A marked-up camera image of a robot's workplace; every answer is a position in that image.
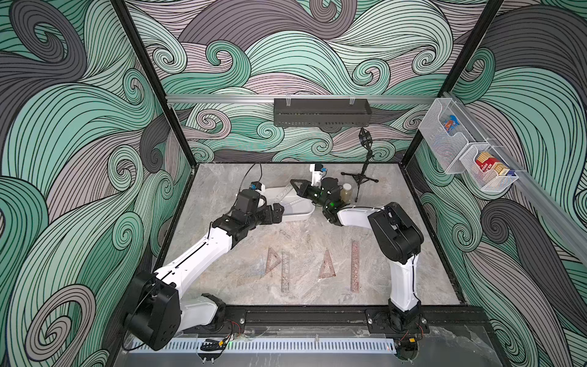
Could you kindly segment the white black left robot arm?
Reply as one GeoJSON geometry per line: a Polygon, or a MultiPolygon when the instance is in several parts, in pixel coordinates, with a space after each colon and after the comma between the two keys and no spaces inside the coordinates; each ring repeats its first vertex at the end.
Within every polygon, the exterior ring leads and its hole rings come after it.
{"type": "Polygon", "coordinates": [[[191,284],[257,226],[281,223],[279,203],[234,209],[212,221],[209,231],[185,253],[153,272],[139,272],[125,292],[123,327],[152,350],[161,350],[178,332],[212,323],[220,306],[210,296],[182,304],[191,284]]]}

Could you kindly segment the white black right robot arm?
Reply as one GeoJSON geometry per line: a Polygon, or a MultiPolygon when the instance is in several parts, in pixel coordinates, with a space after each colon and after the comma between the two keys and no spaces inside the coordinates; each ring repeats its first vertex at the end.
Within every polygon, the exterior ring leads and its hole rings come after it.
{"type": "Polygon", "coordinates": [[[390,263],[391,293],[389,323],[396,332],[407,332],[420,316],[417,295],[417,263],[423,234],[399,203],[385,206],[352,206],[342,199],[342,185],[335,178],[322,179],[319,186],[309,180],[290,181],[298,197],[322,209],[335,226],[370,229],[379,249],[390,263]]]}

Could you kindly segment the white plastic storage box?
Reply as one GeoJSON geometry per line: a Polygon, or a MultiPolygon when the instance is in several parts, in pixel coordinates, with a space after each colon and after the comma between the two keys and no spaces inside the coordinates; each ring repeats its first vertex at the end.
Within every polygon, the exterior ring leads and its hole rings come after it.
{"type": "Polygon", "coordinates": [[[311,200],[299,197],[290,184],[285,187],[267,188],[263,195],[270,205],[279,203],[283,206],[283,223],[308,220],[315,211],[311,200]]]}

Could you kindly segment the pink straight ruler left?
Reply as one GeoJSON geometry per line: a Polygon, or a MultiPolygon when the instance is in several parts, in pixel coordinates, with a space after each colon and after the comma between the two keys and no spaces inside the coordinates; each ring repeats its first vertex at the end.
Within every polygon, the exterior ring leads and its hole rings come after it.
{"type": "Polygon", "coordinates": [[[290,254],[282,252],[281,256],[281,293],[288,294],[290,291],[290,254]]]}

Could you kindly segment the pink straight ruler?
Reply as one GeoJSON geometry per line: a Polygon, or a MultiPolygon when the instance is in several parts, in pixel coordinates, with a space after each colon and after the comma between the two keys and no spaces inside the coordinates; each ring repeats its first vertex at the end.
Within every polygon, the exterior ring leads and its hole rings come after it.
{"type": "Polygon", "coordinates": [[[281,293],[288,294],[290,291],[290,254],[282,252],[281,256],[281,293]]]}
{"type": "Polygon", "coordinates": [[[356,240],[352,241],[351,246],[351,292],[352,293],[359,293],[360,285],[359,285],[359,264],[360,264],[360,251],[359,251],[359,242],[356,240]]]}

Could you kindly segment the clear jar with liquid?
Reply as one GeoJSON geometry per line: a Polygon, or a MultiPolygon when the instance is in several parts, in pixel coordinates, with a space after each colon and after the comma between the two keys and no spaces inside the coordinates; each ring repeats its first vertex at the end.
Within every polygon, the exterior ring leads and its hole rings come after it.
{"type": "Polygon", "coordinates": [[[345,203],[351,203],[353,200],[353,186],[350,183],[344,183],[340,191],[340,199],[345,203]]]}

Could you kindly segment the pink triangle ruler left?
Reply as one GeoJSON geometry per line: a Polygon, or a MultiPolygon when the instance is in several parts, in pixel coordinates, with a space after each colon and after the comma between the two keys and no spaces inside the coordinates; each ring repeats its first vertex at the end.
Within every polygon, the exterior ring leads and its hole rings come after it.
{"type": "Polygon", "coordinates": [[[281,262],[281,256],[272,247],[269,247],[265,266],[266,275],[271,273],[281,262]]]}

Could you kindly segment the pink triangle ruler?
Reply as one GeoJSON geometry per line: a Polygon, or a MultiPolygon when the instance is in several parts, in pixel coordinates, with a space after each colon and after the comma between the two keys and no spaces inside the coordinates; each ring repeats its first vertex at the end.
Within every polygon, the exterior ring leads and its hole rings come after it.
{"type": "Polygon", "coordinates": [[[333,278],[336,276],[336,270],[333,264],[332,256],[329,249],[326,249],[323,255],[322,265],[319,270],[319,279],[333,278]]]}
{"type": "Polygon", "coordinates": [[[269,247],[265,266],[266,275],[271,273],[281,262],[281,256],[272,247],[269,247]]]}

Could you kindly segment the pink triangle ruler right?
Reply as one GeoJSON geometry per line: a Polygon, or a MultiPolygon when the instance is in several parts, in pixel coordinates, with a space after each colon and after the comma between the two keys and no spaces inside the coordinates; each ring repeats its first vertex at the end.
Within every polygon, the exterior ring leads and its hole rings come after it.
{"type": "Polygon", "coordinates": [[[319,279],[333,278],[336,276],[336,270],[333,264],[332,256],[329,249],[326,249],[323,255],[322,265],[319,270],[319,279]]]}

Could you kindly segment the pink straight ruler right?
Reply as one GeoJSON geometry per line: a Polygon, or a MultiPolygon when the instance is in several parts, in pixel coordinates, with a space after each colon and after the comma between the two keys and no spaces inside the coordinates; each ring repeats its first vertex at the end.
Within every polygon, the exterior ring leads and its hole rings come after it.
{"type": "Polygon", "coordinates": [[[359,251],[359,242],[356,240],[352,241],[351,246],[351,292],[352,293],[359,293],[360,285],[359,285],[359,264],[360,264],[360,251],[359,251]]]}

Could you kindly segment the black wall shelf tray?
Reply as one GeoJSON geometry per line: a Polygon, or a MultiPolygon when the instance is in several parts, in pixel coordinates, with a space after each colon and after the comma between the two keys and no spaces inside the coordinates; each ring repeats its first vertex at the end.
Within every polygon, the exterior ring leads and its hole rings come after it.
{"type": "Polygon", "coordinates": [[[335,99],[275,99],[273,120],[278,127],[342,128],[368,126],[372,110],[367,99],[349,103],[335,99]]]}

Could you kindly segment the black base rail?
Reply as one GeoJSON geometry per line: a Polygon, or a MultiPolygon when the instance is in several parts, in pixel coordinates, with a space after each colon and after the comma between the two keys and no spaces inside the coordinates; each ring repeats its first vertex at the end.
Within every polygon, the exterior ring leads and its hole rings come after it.
{"type": "MultiPolygon", "coordinates": [[[[204,331],[225,335],[231,330],[245,331],[254,327],[359,327],[367,329],[369,333],[383,333],[388,336],[405,333],[404,330],[394,329],[390,307],[385,305],[228,305],[217,311],[212,320],[202,327],[181,327],[180,321],[186,321],[187,315],[186,310],[141,307],[127,318],[128,329],[136,336],[174,336],[183,330],[188,333],[204,331]]],[[[411,333],[427,333],[431,327],[477,325],[488,320],[481,307],[422,306],[419,318],[411,321],[409,330],[411,333]]]]}

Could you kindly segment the aluminium rail back wall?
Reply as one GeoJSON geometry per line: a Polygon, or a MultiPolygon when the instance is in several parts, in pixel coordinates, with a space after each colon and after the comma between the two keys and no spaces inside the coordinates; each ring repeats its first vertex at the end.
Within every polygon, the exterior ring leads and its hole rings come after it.
{"type": "Polygon", "coordinates": [[[436,99],[433,96],[382,96],[382,95],[364,95],[364,96],[336,96],[336,95],[235,95],[235,94],[168,94],[166,101],[169,104],[199,104],[199,103],[219,103],[219,104],[268,104],[273,103],[275,99],[285,99],[290,103],[294,99],[335,99],[343,100],[349,103],[357,99],[367,99],[369,103],[385,105],[420,105],[432,104],[436,99]]]}

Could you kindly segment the aluminium rail wall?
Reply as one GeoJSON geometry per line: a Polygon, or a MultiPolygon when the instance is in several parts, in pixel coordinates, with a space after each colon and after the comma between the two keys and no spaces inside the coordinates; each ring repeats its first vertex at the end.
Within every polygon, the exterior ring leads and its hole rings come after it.
{"type": "Polygon", "coordinates": [[[166,101],[169,104],[199,104],[199,103],[219,103],[219,104],[268,104],[273,103],[275,99],[285,99],[290,103],[294,99],[335,99],[343,100],[349,103],[357,99],[367,99],[369,103],[385,105],[420,105],[432,104],[436,99],[433,96],[382,96],[382,95],[364,95],[364,96],[336,96],[336,95],[235,95],[235,94],[168,94],[166,101]]]}
{"type": "Polygon", "coordinates": [[[504,145],[493,135],[486,131],[474,115],[470,113],[462,101],[452,92],[444,92],[443,97],[451,98],[456,107],[466,117],[466,125],[473,128],[476,134],[482,137],[484,143],[496,152],[496,154],[507,163],[510,168],[517,171],[518,180],[515,182],[519,188],[533,204],[533,206],[543,215],[544,221],[550,225],[552,230],[569,246],[573,255],[578,258],[582,264],[586,265],[586,233],[578,226],[573,219],[550,197],[550,195],[536,182],[533,177],[525,171],[518,160],[509,154],[504,145]]]}

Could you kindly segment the clear wall bin upper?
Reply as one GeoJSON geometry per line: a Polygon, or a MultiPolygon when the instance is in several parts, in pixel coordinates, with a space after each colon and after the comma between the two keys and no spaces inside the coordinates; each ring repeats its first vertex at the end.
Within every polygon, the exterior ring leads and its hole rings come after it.
{"type": "Polygon", "coordinates": [[[419,132],[445,174],[466,169],[460,158],[475,142],[468,130],[470,121],[455,99],[435,99],[419,126],[419,132]]]}

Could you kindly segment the clear wall bin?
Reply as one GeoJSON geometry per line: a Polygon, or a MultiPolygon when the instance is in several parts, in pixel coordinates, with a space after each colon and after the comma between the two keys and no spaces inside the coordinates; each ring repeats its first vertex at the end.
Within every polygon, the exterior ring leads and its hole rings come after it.
{"type": "Polygon", "coordinates": [[[485,193],[504,192],[518,180],[517,172],[498,157],[489,144],[472,143],[460,156],[460,162],[485,193]]]}
{"type": "Polygon", "coordinates": [[[460,158],[475,142],[468,130],[470,121],[455,99],[435,99],[419,126],[419,132],[445,174],[466,169],[460,158]]]}

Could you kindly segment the clear wall bin lower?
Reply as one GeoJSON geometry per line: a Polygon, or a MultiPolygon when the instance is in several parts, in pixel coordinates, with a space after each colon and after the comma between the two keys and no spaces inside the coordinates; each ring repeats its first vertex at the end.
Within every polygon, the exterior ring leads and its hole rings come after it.
{"type": "Polygon", "coordinates": [[[460,156],[460,162],[485,193],[504,192],[518,180],[517,172],[498,157],[489,144],[472,143],[460,156]]]}

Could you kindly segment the black corner frame post left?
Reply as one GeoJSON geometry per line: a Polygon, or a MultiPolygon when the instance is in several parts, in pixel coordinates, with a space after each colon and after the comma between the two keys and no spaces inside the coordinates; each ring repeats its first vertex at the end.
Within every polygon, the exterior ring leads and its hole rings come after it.
{"type": "Polygon", "coordinates": [[[186,137],[183,134],[181,124],[177,118],[177,113],[175,113],[175,111],[168,105],[164,88],[159,77],[157,76],[154,65],[148,56],[147,48],[145,47],[140,37],[130,11],[128,10],[127,4],[122,0],[112,0],[111,4],[135,52],[135,55],[138,58],[139,64],[145,72],[146,78],[151,85],[152,90],[154,91],[155,98],[157,99],[157,102],[161,107],[162,112],[171,127],[171,130],[179,142],[180,148],[186,156],[189,165],[195,171],[198,168],[198,164],[191,152],[186,137]]]}

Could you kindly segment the black corner frame post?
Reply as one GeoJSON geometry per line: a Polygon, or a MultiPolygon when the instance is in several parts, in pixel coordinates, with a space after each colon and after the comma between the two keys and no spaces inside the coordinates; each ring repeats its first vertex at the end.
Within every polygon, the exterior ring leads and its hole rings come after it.
{"type": "Polygon", "coordinates": [[[456,3],[442,1],[441,8],[447,11],[451,27],[456,33],[454,44],[462,48],[440,88],[438,98],[444,98],[455,87],[502,4],[503,1],[480,1],[479,4],[465,4],[458,12],[453,9],[456,3]]]}
{"type": "Polygon", "coordinates": [[[164,88],[159,77],[157,76],[154,65],[148,56],[147,48],[145,47],[140,37],[130,11],[128,10],[127,4],[122,0],[112,0],[111,4],[135,52],[135,55],[138,58],[139,64],[145,72],[146,78],[151,85],[152,90],[154,91],[155,98],[157,99],[157,102],[161,107],[162,112],[171,127],[171,130],[179,142],[180,148],[186,156],[189,165],[195,171],[198,168],[198,164],[191,152],[186,137],[183,134],[181,124],[177,118],[177,113],[175,113],[175,111],[168,105],[164,88]]]}

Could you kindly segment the black corner frame post right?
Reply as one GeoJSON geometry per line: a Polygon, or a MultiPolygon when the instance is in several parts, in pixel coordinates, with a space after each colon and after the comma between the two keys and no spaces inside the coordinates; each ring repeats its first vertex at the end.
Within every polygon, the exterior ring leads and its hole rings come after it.
{"type": "Polygon", "coordinates": [[[479,4],[465,4],[458,12],[453,9],[456,3],[442,1],[441,8],[447,11],[451,27],[456,33],[454,44],[462,48],[440,88],[438,98],[444,98],[455,87],[502,4],[503,1],[480,1],[479,4]]]}

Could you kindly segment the aluminium rail right wall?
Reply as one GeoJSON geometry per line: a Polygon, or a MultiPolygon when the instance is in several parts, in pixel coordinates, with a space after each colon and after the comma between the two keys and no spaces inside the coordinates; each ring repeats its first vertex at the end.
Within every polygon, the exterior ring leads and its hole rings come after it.
{"type": "Polygon", "coordinates": [[[582,264],[586,265],[586,233],[578,226],[573,219],[550,197],[550,195],[536,182],[533,177],[525,171],[518,160],[509,154],[504,145],[493,135],[486,131],[474,115],[470,113],[462,101],[452,92],[444,92],[443,97],[451,98],[456,107],[466,117],[466,125],[473,128],[476,134],[482,137],[484,143],[496,152],[496,154],[507,163],[510,168],[517,171],[518,180],[515,182],[519,188],[533,204],[533,206],[543,215],[544,221],[550,225],[552,230],[569,246],[573,255],[578,258],[582,264]]]}

